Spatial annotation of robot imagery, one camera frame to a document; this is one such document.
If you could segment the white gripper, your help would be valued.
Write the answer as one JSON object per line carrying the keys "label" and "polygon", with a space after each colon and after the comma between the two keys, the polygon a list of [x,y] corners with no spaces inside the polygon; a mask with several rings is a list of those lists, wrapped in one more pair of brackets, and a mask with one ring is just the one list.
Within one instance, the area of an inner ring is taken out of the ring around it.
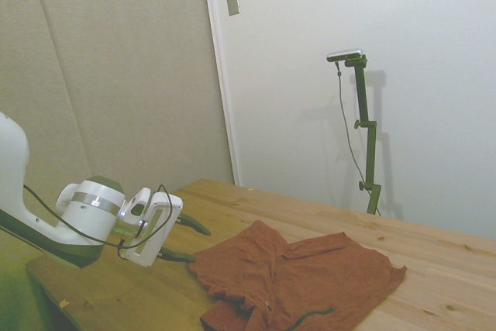
{"label": "white gripper", "polygon": [[130,238],[124,242],[119,256],[144,267],[151,266],[157,257],[173,262],[195,262],[195,257],[189,253],[163,247],[175,223],[211,235],[198,220],[181,213],[182,209],[183,201],[166,191],[140,191],[123,206],[119,216],[125,228],[125,238]]}

